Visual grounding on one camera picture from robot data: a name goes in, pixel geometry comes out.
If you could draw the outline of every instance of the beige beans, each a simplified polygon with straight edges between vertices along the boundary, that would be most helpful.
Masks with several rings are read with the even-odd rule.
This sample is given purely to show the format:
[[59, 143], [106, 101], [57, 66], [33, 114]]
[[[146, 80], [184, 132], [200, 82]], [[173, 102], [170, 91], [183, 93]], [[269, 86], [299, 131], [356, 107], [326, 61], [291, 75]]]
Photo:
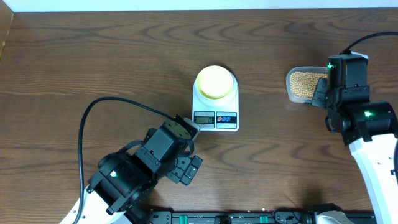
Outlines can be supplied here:
[[328, 78], [328, 74], [311, 72], [294, 72], [290, 76], [290, 86], [299, 97], [312, 97], [319, 78]]

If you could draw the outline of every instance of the scale control panel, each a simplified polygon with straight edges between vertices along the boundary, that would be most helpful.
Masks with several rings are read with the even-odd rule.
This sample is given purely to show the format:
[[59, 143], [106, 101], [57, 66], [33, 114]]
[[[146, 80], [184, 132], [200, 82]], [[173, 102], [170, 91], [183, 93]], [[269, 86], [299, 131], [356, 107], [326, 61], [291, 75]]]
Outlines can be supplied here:
[[238, 128], [238, 113], [224, 111], [195, 111], [193, 122], [200, 129], [214, 129], [214, 131], [233, 131]]

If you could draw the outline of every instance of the wood grain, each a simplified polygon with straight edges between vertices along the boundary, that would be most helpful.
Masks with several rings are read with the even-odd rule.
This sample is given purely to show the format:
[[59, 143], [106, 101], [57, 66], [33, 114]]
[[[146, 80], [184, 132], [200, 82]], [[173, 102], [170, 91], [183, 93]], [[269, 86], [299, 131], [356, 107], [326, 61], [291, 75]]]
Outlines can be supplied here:
[[[189, 187], [162, 179], [147, 202], [174, 210], [272, 210], [335, 203], [370, 210], [361, 173], [326, 111], [291, 103], [285, 76], [324, 66], [357, 38], [394, 30], [398, 9], [18, 13], [0, 63], [0, 222], [55, 223], [78, 198], [77, 134], [84, 109], [108, 95], [190, 117], [207, 65], [240, 87], [240, 130], [201, 133], [203, 166]], [[398, 39], [369, 55], [372, 100], [398, 108]], [[90, 113], [85, 178], [163, 118], [120, 102]]]

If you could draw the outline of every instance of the container of beans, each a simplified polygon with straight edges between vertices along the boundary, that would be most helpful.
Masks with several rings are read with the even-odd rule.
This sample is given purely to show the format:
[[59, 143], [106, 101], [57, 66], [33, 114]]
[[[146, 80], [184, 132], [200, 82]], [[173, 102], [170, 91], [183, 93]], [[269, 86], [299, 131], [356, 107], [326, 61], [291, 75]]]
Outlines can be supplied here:
[[327, 67], [296, 67], [286, 76], [287, 94], [291, 102], [311, 103], [320, 78], [328, 78]]

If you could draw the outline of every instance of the cardboard edge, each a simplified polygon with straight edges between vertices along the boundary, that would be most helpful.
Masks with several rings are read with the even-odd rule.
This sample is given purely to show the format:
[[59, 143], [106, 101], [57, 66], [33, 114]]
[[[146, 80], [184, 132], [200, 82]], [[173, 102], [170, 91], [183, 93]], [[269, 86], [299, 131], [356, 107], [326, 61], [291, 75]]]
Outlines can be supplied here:
[[3, 0], [0, 0], [0, 60], [1, 54], [6, 45], [6, 40], [10, 33], [14, 12], [6, 5]]

